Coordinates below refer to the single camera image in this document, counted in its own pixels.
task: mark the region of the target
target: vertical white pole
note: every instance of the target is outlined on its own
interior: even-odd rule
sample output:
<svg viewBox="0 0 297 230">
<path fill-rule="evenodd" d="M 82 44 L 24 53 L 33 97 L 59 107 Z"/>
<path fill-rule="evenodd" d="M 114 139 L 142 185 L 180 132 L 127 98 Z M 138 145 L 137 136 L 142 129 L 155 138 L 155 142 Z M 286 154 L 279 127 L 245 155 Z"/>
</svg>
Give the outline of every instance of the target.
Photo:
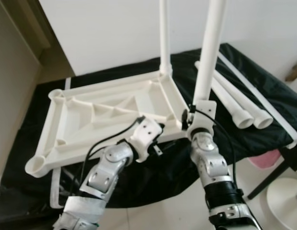
<svg viewBox="0 0 297 230">
<path fill-rule="evenodd" d="M 160 73 L 162 75 L 172 75 L 172 65 L 170 59 L 170 44 L 169 44 L 169 15 L 168 15 L 168 0 L 159 0 L 160 14 Z"/>
<path fill-rule="evenodd" d="M 193 104 L 208 100 L 212 76 L 220 47 L 221 31 L 227 0 L 210 0 L 208 18 L 202 45 L 201 63 L 197 73 Z"/>
</svg>

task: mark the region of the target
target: black cloth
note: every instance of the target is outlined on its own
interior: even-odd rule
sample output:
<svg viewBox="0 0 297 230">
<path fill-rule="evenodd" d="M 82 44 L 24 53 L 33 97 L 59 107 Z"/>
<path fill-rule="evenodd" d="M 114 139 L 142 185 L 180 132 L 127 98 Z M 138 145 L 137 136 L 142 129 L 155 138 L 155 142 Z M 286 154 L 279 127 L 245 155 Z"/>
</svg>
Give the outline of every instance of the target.
<svg viewBox="0 0 297 230">
<path fill-rule="evenodd" d="M 297 94 L 229 44 L 221 45 L 220 51 L 297 131 Z M 199 60 L 199 57 L 200 50 L 171 56 L 173 79 L 187 104 L 190 104 L 193 98 L 197 75 L 194 62 Z M 90 73 L 72 78 L 71 87 L 147 73 L 158 70 L 159 65 L 159 58 L 154 58 L 141 63 Z M 222 61 L 217 61 L 216 69 L 262 108 L 258 100 Z M 58 212 L 52 210 L 48 204 L 51 172 L 43 178 L 36 179 L 24 171 L 25 163 L 35 153 L 43 128 L 50 102 L 48 93 L 56 88 L 63 89 L 64 81 L 40 84 L 35 90 L 2 177 L 0 222 L 53 217 Z M 291 137 L 276 121 L 263 130 L 257 130 L 254 127 L 238 129 L 232 122 L 231 115 L 213 92 L 210 94 L 210 100 L 217 102 L 216 120 L 228 131 L 238 161 L 281 148 L 292 142 Z M 214 140 L 220 153 L 231 164 L 232 153 L 228 140 L 218 127 L 214 130 Z M 141 164 L 134 163 L 124 169 L 107 207 L 138 207 L 176 196 L 199 177 L 197 169 L 190 160 L 190 142 L 187 139 L 162 143 L 160 149 L 164 152 L 162 156 L 151 156 Z M 88 169 L 96 162 L 90 161 Z M 75 164 L 63 167 L 63 169 L 76 174 L 78 167 L 79 164 Z M 62 204 L 66 200 L 71 184 L 71 179 L 64 170 L 61 176 L 63 195 L 60 196 L 60 201 Z"/>
</svg>

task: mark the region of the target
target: black metal leg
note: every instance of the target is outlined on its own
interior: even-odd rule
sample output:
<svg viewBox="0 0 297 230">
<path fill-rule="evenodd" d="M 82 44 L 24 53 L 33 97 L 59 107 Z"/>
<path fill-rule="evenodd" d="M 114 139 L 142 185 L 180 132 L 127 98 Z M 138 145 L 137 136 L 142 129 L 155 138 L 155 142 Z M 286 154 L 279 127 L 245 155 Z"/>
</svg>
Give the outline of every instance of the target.
<svg viewBox="0 0 297 230">
<path fill-rule="evenodd" d="M 286 169 L 289 168 L 289 165 L 286 161 L 283 161 L 274 171 L 267 176 L 249 195 L 248 199 L 253 199 L 257 196 L 263 189 L 265 189 L 270 183 L 272 183 L 277 177 L 279 177 Z"/>
</svg>

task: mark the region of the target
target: pink object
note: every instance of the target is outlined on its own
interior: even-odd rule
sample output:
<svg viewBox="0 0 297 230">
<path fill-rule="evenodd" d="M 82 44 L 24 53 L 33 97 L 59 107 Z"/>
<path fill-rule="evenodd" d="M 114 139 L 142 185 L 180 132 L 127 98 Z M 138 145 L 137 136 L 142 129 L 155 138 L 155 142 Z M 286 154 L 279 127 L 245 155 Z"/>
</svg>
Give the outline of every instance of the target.
<svg viewBox="0 0 297 230">
<path fill-rule="evenodd" d="M 257 157 L 249 157 L 249 161 L 260 169 L 267 169 L 274 166 L 280 156 L 280 152 L 275 149 Z"/>
</svg>

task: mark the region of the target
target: white wall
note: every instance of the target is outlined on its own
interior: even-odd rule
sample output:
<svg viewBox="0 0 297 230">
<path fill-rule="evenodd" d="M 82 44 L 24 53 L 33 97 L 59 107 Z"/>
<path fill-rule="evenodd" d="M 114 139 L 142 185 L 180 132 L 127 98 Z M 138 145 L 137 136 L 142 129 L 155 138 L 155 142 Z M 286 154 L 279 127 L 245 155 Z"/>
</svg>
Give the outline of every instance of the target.
<svg viewBox="0 0 297 230">
<path fill-rule="evenodd" d="M 0 174 L 38 69 L 38 60 L 0 3 Z"/>
<path fill-rule="evenodd" d="M 158 0 L 40 0 L 76 75 L 159 56 Z M 297 61 L 297 0 L 229 0 L 223 42 L 278 78 Z M 170 0 L 171 51 L 199 48 L 208 0 Z"/>
</svg>

